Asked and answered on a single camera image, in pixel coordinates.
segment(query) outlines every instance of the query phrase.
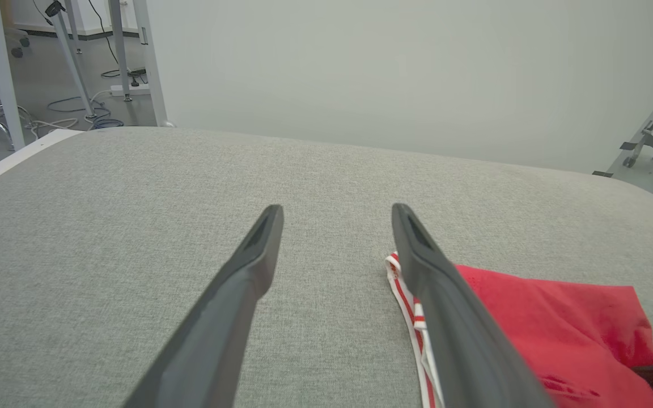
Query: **red garment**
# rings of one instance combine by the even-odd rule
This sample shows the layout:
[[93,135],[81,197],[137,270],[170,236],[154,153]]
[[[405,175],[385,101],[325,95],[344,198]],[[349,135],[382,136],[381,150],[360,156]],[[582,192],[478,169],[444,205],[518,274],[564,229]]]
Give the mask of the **red garment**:
[[557,405],[653,407],[653,390],[629,368],[653,365],[651,325],[632,287],[457,269]]

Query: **baseboard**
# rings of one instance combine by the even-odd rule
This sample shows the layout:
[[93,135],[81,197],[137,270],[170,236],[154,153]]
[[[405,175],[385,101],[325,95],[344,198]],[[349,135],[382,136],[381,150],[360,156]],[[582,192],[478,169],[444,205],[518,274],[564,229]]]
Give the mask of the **baseboard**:
[[[30,36],[43,36],[43,37],[57,37],[54,27],[49,25],[29,25],[29,24],[15,24],[14,28],[26,31]],[[80,41],[96,40],[103,37],[112,35],[112,27],[109,25],[104,26],[104,33],[102,28],[90,28],[88,30],[78,29],[78,37]],[[125,37],[138,37],[138,31],[134,28],[122,28],[122,34]]]

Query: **black baseboard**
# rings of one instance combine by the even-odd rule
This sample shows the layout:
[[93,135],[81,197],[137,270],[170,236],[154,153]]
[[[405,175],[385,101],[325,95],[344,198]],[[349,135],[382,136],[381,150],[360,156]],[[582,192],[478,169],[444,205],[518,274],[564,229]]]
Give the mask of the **black baseboard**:
[[[57,37],[57,33],[50,33],[49,31],[37,31],[37,30],[25,30],[27,34],[30,36],[39,36],[39,37]],[[139,38],[137,33],[129,33],[128,31],[123,31],[122,35],[125,37],[134,37],[134,38]],[[89,41],[89,40],[96,40],[96,39],[102,39],[104,37],[109,37],[112,36],[112,31],[106,31],[104,33],[96,33],[96,34],[90,34],[89,36],[78,36],[80,38],[80,41]]]

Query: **white table leg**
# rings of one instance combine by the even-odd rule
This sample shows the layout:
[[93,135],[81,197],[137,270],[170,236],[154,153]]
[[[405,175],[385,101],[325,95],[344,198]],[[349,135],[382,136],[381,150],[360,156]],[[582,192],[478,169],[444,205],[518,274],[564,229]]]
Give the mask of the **white table leg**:
[[19,121],[19,111],[16,108],[14,81],[11,80],[9,51],[5,40],[5,28],[2,24],[2,10],[0,10],[0,99],[7,118],[7,126],[10,129],[11,143],[15,150],[20,150],[24,147],[24,134]]

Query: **gray table surface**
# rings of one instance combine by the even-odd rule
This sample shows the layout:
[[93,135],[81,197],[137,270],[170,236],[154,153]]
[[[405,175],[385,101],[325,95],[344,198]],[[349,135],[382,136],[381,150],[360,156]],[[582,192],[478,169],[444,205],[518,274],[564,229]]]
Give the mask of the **gray table surface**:
[[0,406],[117,406],[271,203],[238,406],[419,406],[383,266],[406,202],[453,262],[637,290],[653,195],[609,178],[184,129],[89,131],[0,176]]

